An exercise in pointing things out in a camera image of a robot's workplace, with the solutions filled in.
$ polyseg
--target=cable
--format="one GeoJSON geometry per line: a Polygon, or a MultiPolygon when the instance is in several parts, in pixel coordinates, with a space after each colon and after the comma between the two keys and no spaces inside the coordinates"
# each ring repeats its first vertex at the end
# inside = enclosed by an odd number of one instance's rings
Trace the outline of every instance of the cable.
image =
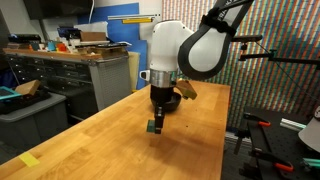
{"type": "Polygon", "coordinates": [[[92,6],[91,6],[91,11],[90,11],[90,16],[89,16],[89,24],[91,23],[93,8],[94,8],[94,0],[92,0],[92,6]]]}
{"type": "MultiPolygon", "coordinates": [[[[259,44],[258,42],[256,42],[263,50],[265,50],[267,53],[270,54],[270,52],[265,49],[261,44],[259,44]]],[[[304,92],[307,96],[309,96],[311,99],[320,102],[320,99],[317,99],[316,97],[312,96],[311,94],[309,94],[307,91],[305,91],[281,66],[278,62],[274,61],[276,63],[276,65],[281,69],[281,71],[300,89],[300,91],[304,92]]]]}
{"type": "Polygon", "coordinates": [[[50,37],[49,37],[49,34],[48,34],[44,24],[43,24],[43,20],[42,19],[39,19],[39,25],[40,25],[40,29],[42,31],[42,35],[43,35],[44,41],[49,41],[50,37]]]}

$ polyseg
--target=box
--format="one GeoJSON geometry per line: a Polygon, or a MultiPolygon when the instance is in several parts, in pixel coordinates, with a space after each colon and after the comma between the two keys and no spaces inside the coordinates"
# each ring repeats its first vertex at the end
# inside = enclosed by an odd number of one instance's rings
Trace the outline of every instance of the box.
{"type": "Polygon", "coordinates": [[[33,80],[24,84],[19,85],[15,91],[22,94],[22,95],[34,95],[40,86],[39,80],[33,80]]]}
{"type": "Polygon", "coordinates": [[[105,32],[80,32],[81,41],[106,41],[105,32]]]}
{"type": "Polygon", "coordinates": [[[50,98],[31,106],[0,115],[0,141],[28,150],[66,130],[66,97],[50,95],[50,98]]]}

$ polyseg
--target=yellow tape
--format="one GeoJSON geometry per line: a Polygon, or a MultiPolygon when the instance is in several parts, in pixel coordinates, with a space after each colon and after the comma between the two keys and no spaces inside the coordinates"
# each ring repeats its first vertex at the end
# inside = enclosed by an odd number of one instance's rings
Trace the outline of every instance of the yellow tape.
{"type": "Polygon", "coordinates": [[[21,161],[23,161],[28,167],[32,167],[35,166],[37,164],[40,163],[40,161],[38,159],[36,159],[34,156],[32,156],[32,154],[30,154],[29,152],[25,152],[21,155],[19,155],[19,158],[21,159],[21,161]]]}
{"type": "Polygon", "coordinates": [[[149,23],[152,22],[152,18],[137,18],[137,19],[123,19],[123,24],[132,24],[132,23],[149,23]]]}

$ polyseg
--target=black cable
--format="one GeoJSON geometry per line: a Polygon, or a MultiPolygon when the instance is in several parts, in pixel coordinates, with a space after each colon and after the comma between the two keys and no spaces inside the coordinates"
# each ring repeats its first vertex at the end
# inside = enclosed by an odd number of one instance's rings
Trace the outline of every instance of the black cable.
{"type": "Polygon", "coordinates": [[[49,37],[49,35],[48,35],[48,32],[47,32],[46,28],[44,27],[44,24],[43,24],[43,20],[42,20],[42,19],[39,19],[39,24],[40,24],[40,29],[41,29],[41,32],[42,32],[44,41],[50,40],[50,37],[49,37]]]}
{"type": "MultiPolygon", "coordinates": [[[[256,42],[263,50],[265,50],[267,53],[270,54],[270,52],[265,49],[261,44],[259,44],[258,42],[256,42]]],[[[311,99],[320,102],[320,99],[317,99],[316,97],[312,96],[311,94],[309,94],[307,91],[305,91],[281,66],[278,62],[274,61],[276,63],[276,65],[281,69],[281,71],[300,89],[300,91],[304,92],[307,96],[309,96],[311,99]]]]}

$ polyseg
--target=floor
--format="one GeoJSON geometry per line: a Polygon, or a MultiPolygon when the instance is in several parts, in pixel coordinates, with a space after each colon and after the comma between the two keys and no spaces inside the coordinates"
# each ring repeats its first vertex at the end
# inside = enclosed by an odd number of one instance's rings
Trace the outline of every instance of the floor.
{"type": "MultiPolygon", "coordinates": [[[[250,144],[242,143],[238,155],[235,155],[233,154],[233,150],[235,148],[236,140],[227,137],[225,142],[221,179],[245,180],[245,177],[239,175],[239,168],[242,167],[244,162],[249,162],[250,158],[248,156],[248,151],[250,150],[250,144]]],[[[22,152],[22,150],[10,147],[0,142],[0,165],[22,152]]]]}

